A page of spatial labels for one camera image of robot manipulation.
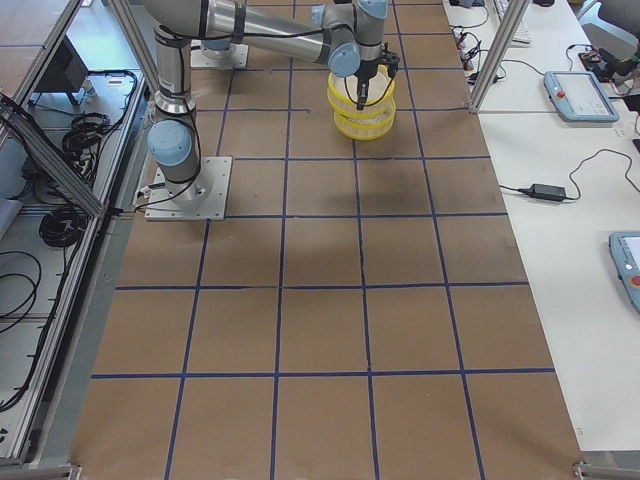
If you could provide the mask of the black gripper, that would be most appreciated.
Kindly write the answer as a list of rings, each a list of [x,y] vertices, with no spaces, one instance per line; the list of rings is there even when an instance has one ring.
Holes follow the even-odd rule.
[[[358,43],[360,66],[355,74],[357,78],[356,109],[363,110],[369,97],[369,82],[376,76],[378,66],[384,62],[384,46],[382,43]]]

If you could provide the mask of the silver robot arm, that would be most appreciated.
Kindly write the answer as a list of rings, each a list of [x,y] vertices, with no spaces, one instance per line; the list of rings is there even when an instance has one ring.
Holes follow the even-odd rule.
[[[353,76],[358,109],[364,109],[379,67],[385,66],[389,75],[397,72],[398,57],[383,41],[384,1],[317,5],[309,24],[242,1],[147,1],[144,6],[156,23],[159,82],[157,117],[147,145],[164,176],[168,201],[182,207],[198,205],[211,194],[191,89],[192,41],[216,50],[254,46],[325,65],[340,78]]]

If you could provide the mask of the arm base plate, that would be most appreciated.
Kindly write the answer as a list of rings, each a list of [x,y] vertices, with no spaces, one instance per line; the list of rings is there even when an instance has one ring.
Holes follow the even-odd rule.
[[[155,183],[163,186],[151,190],[145,208],[147,221],[199,221],[225,218],[228,188],[233,159],[204,157],[195,182],[183,193],[183,186],[167,182],[160,167],[156,169]]]
[[[249,47],[244,44],[230,44],[227,49],[215,50],[205,44],[191,47],[191,67],[199,70],[245,69]]]

